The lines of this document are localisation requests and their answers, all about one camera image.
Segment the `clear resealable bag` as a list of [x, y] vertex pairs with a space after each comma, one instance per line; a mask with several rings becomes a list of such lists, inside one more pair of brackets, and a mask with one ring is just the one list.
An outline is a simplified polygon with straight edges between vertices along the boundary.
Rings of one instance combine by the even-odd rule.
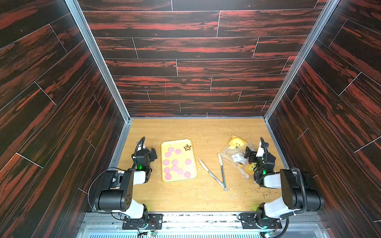
[[221, 152], [221, 157], [223, 159], [231, 162], [240, 172], [241, 176], [245, 179], [249, 179], [250, 176], [254, 175], [255, 164], [250, 163], [248, 158], [245, 158], [246, 148], [249, 147], [252, 150], [251, 144], [238, 146], [231, 148], [227, 146]]

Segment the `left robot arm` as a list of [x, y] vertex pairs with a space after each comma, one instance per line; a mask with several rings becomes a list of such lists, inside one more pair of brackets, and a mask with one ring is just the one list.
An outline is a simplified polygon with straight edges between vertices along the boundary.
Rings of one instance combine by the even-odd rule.
[[145, 137], [142, 137], [132, 154], [133, 165], [130, 169], [110, 167], [98, 176], [102, 182], [91, 206], [95, 212], [112, 215], [119, 213], [129, 222], [148, 222], [147, 206], [133, 199], [134, 185], [149, 181], [151, 163], [157, 159], [155, 149], [148, 149], [144, 143]]

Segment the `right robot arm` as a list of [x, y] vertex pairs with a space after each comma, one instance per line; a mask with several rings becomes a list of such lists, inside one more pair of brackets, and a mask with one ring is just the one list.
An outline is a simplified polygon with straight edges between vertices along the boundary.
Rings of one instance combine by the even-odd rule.
[[276, 157], [269, 153], [268, 143], [263, 138], [257, 151], [247, 146], [244, 157], [253, 166], [249, 171], [256, 184], [281, 190], [280, 198], [262, 203], [256, 209], [254, 221], [259, 227], [275, 227], [281, 219], [324, 208], [324, 198], [308, 172], [299, 168], [274, 171]]

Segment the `yellow plastic tray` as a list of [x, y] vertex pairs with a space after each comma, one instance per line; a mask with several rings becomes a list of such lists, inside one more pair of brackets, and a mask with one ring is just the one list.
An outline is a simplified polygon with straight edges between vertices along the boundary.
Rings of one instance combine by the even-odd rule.
[[[184, 149], [184, 146], [186, 145], [191, 145], [191, 150], [186, 151]], [[170, 158], [165, 157], [165, 153], [168, 152], [168, 149], [170, 147], [173, 147], [176, 151], [176, 149], [180, 149], [182, 152], [181, 154], [176, 154], [175, 151], [171, 153]], [[192, 160], [191, 165], [186, 165], [185, 161], [187, 159]], [[168, 166], [163, 165], [164, 160], [169, 160], [170, 164]], [[190, 178], [185, 178], [184, 174], [183, 175], [178, 175], [177, 172], [174, 172], [171, 170], [170, 174], [172, 175], [172, 179], [170, 181], [167, 181], [165, 179], [165, 173], [164, 169], [169, 167], [170, 169], [173, 167], [172, 161], [173, 160], [178, 160], [179, 164], [178, 169], [183, 169], [184, 173], [185, 172], [190, 172]], [[162, 170], [162, 180], [164, 183], [174, 183], [174, 182], [180, 182], [180, 181], [186, 181], [186, 180], [193, 180], [197, 178], [198, 172], [197, 172], [197, 166], [196, 166], [196, 161], [195, 161], [195, 156], [194, 156], [194, 151], [193, 151], [193, 145], [192, 141], [189, 139], [181, 139], [181, 140], [173, 140], [173, 141], [166, 141], [161, 144], [161, 170]]]

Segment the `star gingerbread cookie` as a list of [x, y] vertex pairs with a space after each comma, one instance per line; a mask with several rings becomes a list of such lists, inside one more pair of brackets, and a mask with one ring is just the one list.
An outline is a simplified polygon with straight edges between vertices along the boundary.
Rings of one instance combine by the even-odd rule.
[[186, 150], [186, 151], [188, 151], [188, 150], [191, 150], [191, 145], [186, 145], [186, 146], [184, 146], [184, 149]]

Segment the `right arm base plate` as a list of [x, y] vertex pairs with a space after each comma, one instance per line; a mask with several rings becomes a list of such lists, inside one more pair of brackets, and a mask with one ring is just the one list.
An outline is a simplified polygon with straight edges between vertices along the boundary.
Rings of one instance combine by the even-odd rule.
[[269, 218], [257, 213], [240, 213], [237, 215], [237, 219], [241, 222], [244, 230], [276, 230], [282, 228], [280, 219]]

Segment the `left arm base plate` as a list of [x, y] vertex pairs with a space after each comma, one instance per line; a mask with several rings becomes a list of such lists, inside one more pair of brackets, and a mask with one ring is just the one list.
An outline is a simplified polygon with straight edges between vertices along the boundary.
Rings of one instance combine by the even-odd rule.
[[161, 230], [163, 217], [160, 213], [148, 213], [139, 219], [125, 218], [122, 230]]

